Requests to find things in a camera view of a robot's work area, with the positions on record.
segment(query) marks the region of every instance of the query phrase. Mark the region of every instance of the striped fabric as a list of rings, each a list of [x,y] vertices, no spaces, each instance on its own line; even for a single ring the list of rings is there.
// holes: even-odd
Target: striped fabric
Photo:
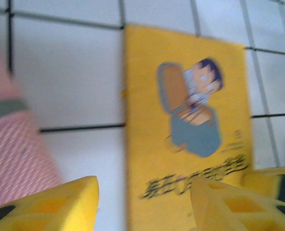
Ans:
[[[0,206],[62,183],[37,131],[0,60]]]

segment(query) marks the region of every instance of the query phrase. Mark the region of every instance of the yellow plastic object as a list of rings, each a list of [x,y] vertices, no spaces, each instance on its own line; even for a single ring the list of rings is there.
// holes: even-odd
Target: yellow plastic object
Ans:
[[[96,177],[84,177],[0,208],[0,231],[92,231],[99,202]]]
[[[244,175],[242,186],[285,202],[285,167],[255,170]]]
[[[218,181],[194,177],[197,231],[285,231],[285,203]]]

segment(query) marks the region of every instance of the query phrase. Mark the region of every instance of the yellow book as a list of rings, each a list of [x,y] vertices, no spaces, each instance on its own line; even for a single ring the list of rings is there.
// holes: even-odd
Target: yellow book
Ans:
[[[244,49],[125,29],[128,226],[194,231],[194,176],[240,186],[251,170]]]

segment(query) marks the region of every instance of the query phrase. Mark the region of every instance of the cartoon illustration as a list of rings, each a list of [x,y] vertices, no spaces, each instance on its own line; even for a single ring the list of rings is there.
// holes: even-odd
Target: cartoon illustration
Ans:
[[[216,111],[209,97],[223,88],[223,76],[213,59],[203,59],[183,71],[178,63],[158,68],[158,85],[164,110],[171,114],[172,143],[202,157],[220,146]]]

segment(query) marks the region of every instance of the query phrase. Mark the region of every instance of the floor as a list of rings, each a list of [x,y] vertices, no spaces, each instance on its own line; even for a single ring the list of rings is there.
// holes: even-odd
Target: floor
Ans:
[[[125,230],[125,23],[246,45],[255,167],[285,166],[285,1],[0,0],[0,52],[64,178],[96,175],[95,231]]]

